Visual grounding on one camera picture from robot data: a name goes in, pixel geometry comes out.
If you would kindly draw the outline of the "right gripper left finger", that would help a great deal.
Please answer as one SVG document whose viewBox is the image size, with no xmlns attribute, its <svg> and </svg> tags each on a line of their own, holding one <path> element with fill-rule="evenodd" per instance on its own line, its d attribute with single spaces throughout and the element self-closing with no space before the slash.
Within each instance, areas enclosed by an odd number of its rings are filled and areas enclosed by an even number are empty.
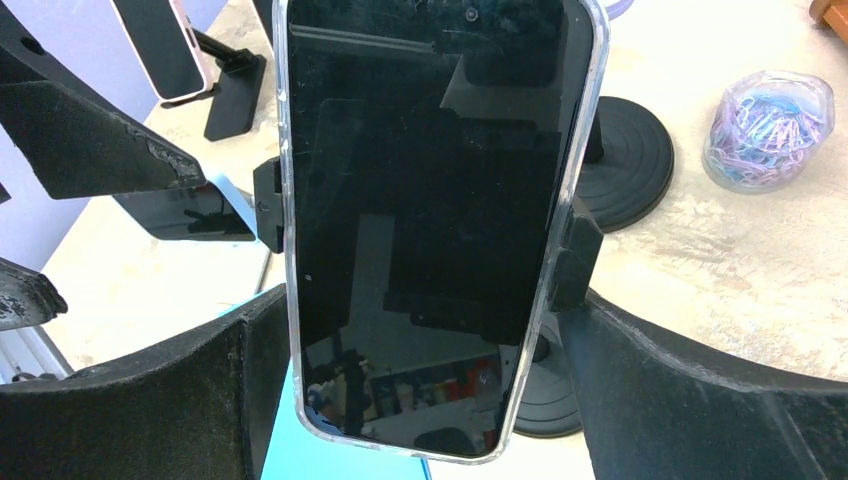
<svg viewBox="0 0 848 480">
<path fill-rule="evenodd" d="M 63 380 L 1 389 L 5 479 L 257 479 L 289 363 L 277 286 Z"/>
</svg>

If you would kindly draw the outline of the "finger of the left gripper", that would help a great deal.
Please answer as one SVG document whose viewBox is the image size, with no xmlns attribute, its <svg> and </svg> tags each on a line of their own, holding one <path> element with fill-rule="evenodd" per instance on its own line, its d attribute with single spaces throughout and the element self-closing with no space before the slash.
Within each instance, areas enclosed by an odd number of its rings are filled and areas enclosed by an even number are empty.
<svg viewBox="0 0 848 480">
<path fill-rule="evenodd" d="M 202 186 L 199 162 L 112 105 L 1 8 L 1 124 L 57 200 Z"/>
<path fill-rule="evenodd" d="M 1 259 L 1 330 L 45 324 L 68 312 L 68 304 L 42 273 Z"/>
</svg>

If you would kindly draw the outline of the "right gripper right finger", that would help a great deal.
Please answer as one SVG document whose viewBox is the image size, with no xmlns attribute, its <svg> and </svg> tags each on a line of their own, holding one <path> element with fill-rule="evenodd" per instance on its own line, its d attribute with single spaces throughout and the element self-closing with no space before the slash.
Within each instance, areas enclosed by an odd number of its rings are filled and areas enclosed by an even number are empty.
<svg viewBox="0 0 848 480">
<path fill-rule="evenodd" d="M 589 293 L 557 317 L 599 479 L 843 479 L 847 386 L 716 350 Z"/>
</svg>

